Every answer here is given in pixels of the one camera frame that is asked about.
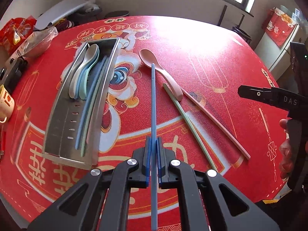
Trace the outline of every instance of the human hand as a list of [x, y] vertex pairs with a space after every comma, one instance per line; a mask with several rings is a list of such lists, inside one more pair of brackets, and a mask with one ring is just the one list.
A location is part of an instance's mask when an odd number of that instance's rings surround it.
[[[284, 132], [287, 133], [287, 119], [281, 119], [279, 121], [280, 127], [284, 129]], [[308, 153], [308, 142], [306, 142], [305, 146], [306, 152]], [[290, 145], [290, 139], [285, 140], [279, 147], [280, 152], [282, 153], [282, 161], [279, 163], [279, 169], [281, 171], [280, 178], [285, 179], [287, 177], [287, 173], [293, 170], [294, 164], [291, 161], [292, 157], [292, 147]]]

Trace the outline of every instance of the red tablecloth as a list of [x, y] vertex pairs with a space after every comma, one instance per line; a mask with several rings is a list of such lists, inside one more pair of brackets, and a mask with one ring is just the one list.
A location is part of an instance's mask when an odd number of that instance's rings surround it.
[[[15, 109], [0, 163], [0, 189], [8, 202], [32, 221], [87, 171], [41, 157], [44, 133], [56, 93], [76, 48], [91, 39], [121, 37], [113, 83], [102, 119], [98, 167], [114, 168], [144, 146], [150, 135], [150, 69], [138, 56], [152, 50], [180, 86], [195, 96], [251, 155], [247, 161], [232, 142], [185, 96], [181, 105], [198, 130], [219, 172], [252, 201], [275, 196], [283, 182], [277, 147], [286, 136], [278, 121], [286, 111], [242, 99], [242, 84], [277, 86], [253, 50], [236, 33], [203, 22], [168, 17], [127, 17], [96, 21], [61, 32], [33, 63], [12, 94]], [[157, 134], [163, 145], [192, 168], [209, 164], [164, 91], [157, 75]], [[159, 227], [180, 230], [176, 190], [158, 190]], [[150, 189], [132, 189], [128, 230], [150, 230]]]

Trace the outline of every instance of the chopstick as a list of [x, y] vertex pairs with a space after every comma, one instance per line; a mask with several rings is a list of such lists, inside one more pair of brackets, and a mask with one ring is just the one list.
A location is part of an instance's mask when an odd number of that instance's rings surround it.
[[245, 158], [247, 160], [250, 159], [250, 155], [249, 153], [243, 148], [243, 146], [233, 137], [232, 134], [230, 134], [230, 132], [218, 121], [216, 120], [216, 118], [214, 116], [212, 116], [212, 114], [207, 111], [199, 102], [197, 102], [194, 97], [192, 97], [189, 93], [187, 93], [181, 86], [180, 86], [181, 90], [183, 91], [183, 93], [194, 103], [196, 104], [203, 113], [205, 113], [219, 128], [221, 131], [223, 131], [223, 133], [229, 137], [229, 139], [234, 143], [234, 145], [241, 151], [241, 153], [245, 156]]
[[156, 127], [156, 85], [155, 64], [151, 73], [151, 230], [158, 229], [157, 202], [157, 127]]
[[195, 128], [193, 127], [193, 124], [191, 123], [191, 121], [189, 120], [188, 116], [186, 115], [185, 111], [183, 110], [183, 108], [181, 107], [180, 103], [177, 101], [177, 99], [174, 97], [174, 95], [172, 94], [170, 88], [168, 87], [168, 85], [166, 83], [163, 84], [164, 89], [166, 90], [166, 92], [168, 93], [169, 97], [171, 98], [171, 100], [173, 101], [174, 105], [177, 107], [178, 111], [180, 112], [181, 116], [183, 117], [184, 121], [187, 123], [189, 129], [191, 130], [192, 134], [194, 135], [194, 137], [196, 138], [199, 146], [201, 147], [203, 153], [205, 154], [208, 162], [210, 163], [212, 169], [217, 171], [217, 168], [212, 160], [212, 158], [210, 157], [208, 151], [206, 150], [203, 142], [201, 141], [200, 136], [198, 135], [197, 131], [195, 130]]

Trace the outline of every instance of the blue chopstick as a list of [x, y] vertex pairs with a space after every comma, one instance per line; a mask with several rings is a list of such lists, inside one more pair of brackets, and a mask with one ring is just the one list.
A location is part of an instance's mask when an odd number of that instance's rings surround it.
[[158, 229], [157, 223], [157, 130], [156, 130], [156, 87], [155, 65], [152, 64], [151, 86], [151, 230]]
[[[106, 62], [106, 60], [108, 60], [107, 56], [104, 56], [102, 61], [100, 63], [97, 63], [96, 65], [104, 66], [104, 63]], [[96, 84], [99, 76], [100, 76], [100, 72], [97, 72], [95, 74], [94, 79], [93, 79], [93, 83], [90, 86], [89, 93], [87, 95], [86, 103], [84, 104], [84, 109], [83, 109], [82, 114], [81, 114], [81, 118], [80, 118], [80, 121], [79, 121], [79, 127], [78, 127], [78, 131], [77, 131], [77, 135], [76, 135], [75, 149], [78, 149], [78, 146], [79, 146], [79, 141], [80, 141], [80, 137], [81, 137], [81, 130], [84, 126], [84, 120], [85, 120], [87, 112], [88, 112], [88, 108], [89, 108], [89, 105], [90, 105], [92, 94], [94, 92], [95, 87], [99, 86], [99, 84]]]

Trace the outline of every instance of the green chopstick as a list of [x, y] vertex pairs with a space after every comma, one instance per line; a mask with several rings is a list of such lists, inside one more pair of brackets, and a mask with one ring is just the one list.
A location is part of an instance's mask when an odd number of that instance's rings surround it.
[[190, 119], [188, 118], [188, 116], [186, 115], [185, 111], [183, 110], [183, 108], [181, 107], [180, 103], [177, 101], [177, 99], [174, 97], [174, 95], [172, 94], [170, 88], [168, 87], [168, 85], [166, 83], [163, 84], [164, 89], [166, 90], [166, 92], [168, 93], [169, 97], [171, 98], [171, 100], [173, 101], [174, 105], [177, 107], [178, 111], [180, 112], [181, 116], [183, 117], [184, 121], [187, 123], [189, 129], [191, 130], [192, 134], [194, 135], [195, 139], [197, 140], [199, 146], [201, 147], [203, 153], [205, 154], [208, 162], [210, 163], [212, 169], [217, 171], [217, 168], [212, 160], [212, 158], [210, 157], [208, 151], [206, 150], [203, 142], [201, 141], [200, 136], [198, 135], [197, 131], [195, 130], [195, 128], [193, 127], [193, 124], [191, 123]]

